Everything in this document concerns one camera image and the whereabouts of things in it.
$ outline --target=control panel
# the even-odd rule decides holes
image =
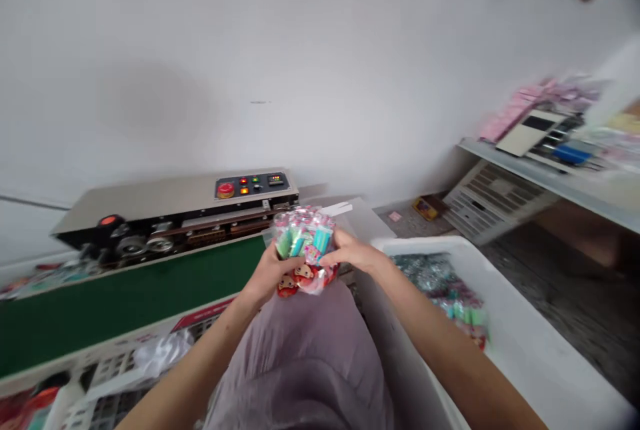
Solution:
[[[216,181],[215,198],[223,200],[263,195],[289,188],[291,186],[283,172],[228,177]]]

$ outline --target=small yellow box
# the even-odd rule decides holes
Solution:
[[[435,195],[422,195],[413,203],[413,208],[426,220],[432,221],[449,210],[446,203]]]

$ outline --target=blue object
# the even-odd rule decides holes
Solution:
[[[329,238],[333,232],[329,229],[319,227],[315,231],[315,238],[313,239],[313,246],[318,249],[321,255],[324,255],[327,251],[329,244]]]
[[[595,145],[580,141],[571,141],[558,145],[552,155],[562,161],[574,165],[582,165],[593,156],[594,150]]]

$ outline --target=conveyor belt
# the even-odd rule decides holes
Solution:
[[[242,240],[0,303],[0,378],[242,289],[264,252]]]

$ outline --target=red emergency stop button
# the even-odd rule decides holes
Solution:
[[[100,220],[100,225],[110,225],[113,222],[115,222],[115,215],[110,215],[110,216],[104,217],[102,220]]]
[[[235,190],[231,182],[221,183],[218,186],[218,198],[231,198]]]

